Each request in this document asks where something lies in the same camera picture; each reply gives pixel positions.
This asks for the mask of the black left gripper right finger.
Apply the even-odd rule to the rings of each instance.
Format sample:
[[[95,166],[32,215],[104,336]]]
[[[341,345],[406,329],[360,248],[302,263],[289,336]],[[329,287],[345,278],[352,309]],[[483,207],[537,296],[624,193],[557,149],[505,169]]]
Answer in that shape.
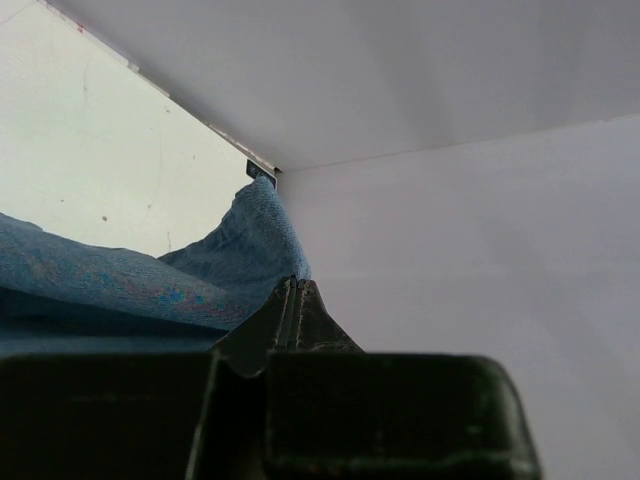
[[[297,287],[294,303],[294,349],[362,353],[362,348],[327,312],[317,284],[302,280]]]

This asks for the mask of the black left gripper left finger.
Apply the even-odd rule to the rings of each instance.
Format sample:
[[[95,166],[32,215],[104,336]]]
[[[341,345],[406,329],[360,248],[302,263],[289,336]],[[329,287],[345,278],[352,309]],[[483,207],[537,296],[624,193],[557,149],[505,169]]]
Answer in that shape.
[[[264,305],[218,341],[214,350],[236,374],[259,375],[273,351],[286,349],[296,306],[296,278],[283,279]]]

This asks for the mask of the blue cloth napkin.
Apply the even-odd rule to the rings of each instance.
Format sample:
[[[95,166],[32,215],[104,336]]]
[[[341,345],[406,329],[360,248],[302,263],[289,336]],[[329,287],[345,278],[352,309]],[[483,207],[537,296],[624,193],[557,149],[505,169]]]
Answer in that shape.
[[[272,183],[255,179],[205,238],[161,257],[1,219],[1,350],[207,348],[310,266]]]

